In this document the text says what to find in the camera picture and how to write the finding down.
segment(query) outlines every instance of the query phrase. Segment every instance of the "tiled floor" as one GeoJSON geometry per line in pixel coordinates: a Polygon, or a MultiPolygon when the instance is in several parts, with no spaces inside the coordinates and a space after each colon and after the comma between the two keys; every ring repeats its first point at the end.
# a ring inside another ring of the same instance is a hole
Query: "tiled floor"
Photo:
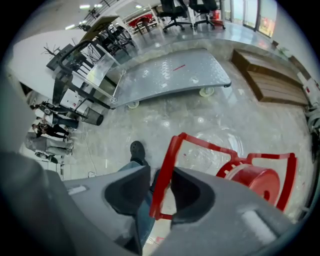
{"type": "MultiPolygon", "coordinates": [[[[266,38],[236,26],[227,24],[225,31],[217,29],[210,37],[228,37],[228,40],[273,51],[266,38]]],[[[156,31],[134,39],[138,49],[136,54],[145,53],[149,48],[157,47],[156,44],[184,40],[183,36],[204,36],[199,32],[196,35],[192,32],[181,35],[179,31],[172,30],[162,38],[161,31],[156,31]]],[[[146,160],[155,170],[162,165],[171,137],[186,132],[233,149],[241,157],[246,157],[248,153],[294,152],[298,157],[298,172],[285,212],[294,220],[305,203],[313,172],[311,138],[304,110],[292,105],[258,102],[236,67],[228,61],[219,62],[232,84],[228,88],[216,88],[210,97],[201,97],[198,90],[193,90],[144,100],[136,109],[120,106],[115,110],[106,110],[95,106],[104,115],[104,121],[100,126],[80,123],[72,134],[73,156],[65,158],[64,179],[87,178],[90,171],[98,176],[116,172],[130,160],[130,144],[135,140],[144,144],[146,160]]],[[[182,145],[176,165],[215,175],[227,160],[223,154],[186,143],[182,145]]],[[[257,164],[274,167],[283,184],[283,162],[257,164]]],[[[164,211],[172,210],[172,202],[171,198],[165,203],[164,211]]],[[[169,221],[156,222],[145,247],[146,254],[168,234],[169,227],[169,221]]]]}
{"type": "Polygon", "coordinates": [[[209,25],[200,24],[196,31],[189,26],[186,26],[184,31],[181,31],[179,27],[171,27],[168,29],[167,33],[163,33],[162,29],[156,27],[149,33],[134,35],[132,39],[135,47],[132,47],[131,45],[126,47],[129,55],[125,54],[123,51],[118,51],[115,58],[120,63],[125,63],[129,59],[152,49],[175,42],[193,39],[230,40],[253,45],[276,54],[278,53],[278,50],[274,50],[270,44],[270,39],[260,33],[255,33],[249,28],[230,22],[226,22],[225,27],[225,30],[220,27],[216,27],[215,30],[212,30],[209,25]]]}

